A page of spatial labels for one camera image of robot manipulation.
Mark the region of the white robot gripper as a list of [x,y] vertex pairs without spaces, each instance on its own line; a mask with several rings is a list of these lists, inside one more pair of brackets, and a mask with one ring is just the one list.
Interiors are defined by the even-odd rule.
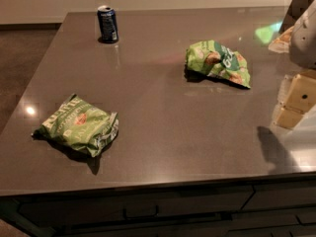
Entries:
[[[269,50],[289,53],[300,67],[316,69],[316,0],[295,22],[269,44]],[[275,124],[295,128],[316,105],[316,71],[305,70],[281,81],[275,108]]]

